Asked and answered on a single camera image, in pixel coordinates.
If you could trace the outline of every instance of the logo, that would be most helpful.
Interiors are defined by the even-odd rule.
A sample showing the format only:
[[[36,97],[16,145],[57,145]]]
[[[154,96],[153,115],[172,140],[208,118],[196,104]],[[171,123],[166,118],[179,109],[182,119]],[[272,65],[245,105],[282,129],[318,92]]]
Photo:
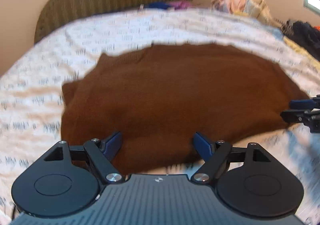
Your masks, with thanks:
[[[162,182],[162,181],[164,181],[164,180],[163,180],[161,177],[158,177],[158,178],[155,179],[155,181],[156,181],[156,182]]]

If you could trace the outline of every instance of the metal screw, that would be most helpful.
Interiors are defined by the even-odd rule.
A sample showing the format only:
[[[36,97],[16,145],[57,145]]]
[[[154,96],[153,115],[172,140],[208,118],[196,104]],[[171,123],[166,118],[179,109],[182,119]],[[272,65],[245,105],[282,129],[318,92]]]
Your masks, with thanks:
[[[106,178],[110,182],[118,182],[122,179],[122,176],[119,173],[110,173],[106,176]]]
[[[210,177],[206,173],[197,173],[193,178],[198,182],[205,182],[209,180]]]

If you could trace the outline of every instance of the folded clothes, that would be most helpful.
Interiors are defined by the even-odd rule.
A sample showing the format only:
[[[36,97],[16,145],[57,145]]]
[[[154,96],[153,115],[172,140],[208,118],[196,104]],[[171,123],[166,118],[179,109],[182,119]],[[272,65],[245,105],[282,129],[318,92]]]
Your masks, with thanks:
[[[187,0],[179,0],[179,1],[170,1],[168,4],[174,7],[175,10],[179,9],[187,9],[189,7],[193,7],[192,3]]]
[[[62,91],[62,139],[82,145],[120,131],[113,164],[122,174],[198,160],[195,132],[235,143],[286,128],[280,112],[290,100],[308,98],[278,64],[215,44],[102,54],[95,69]]]
[[[252,18],[257,18],[259,22],[267,26],[282,27],[282,25],[271,16],[266,0],[246,0],[243,12]]]
[[[244,10],[246,0],[211,0],[211,3],[215,9],[233,14]]]

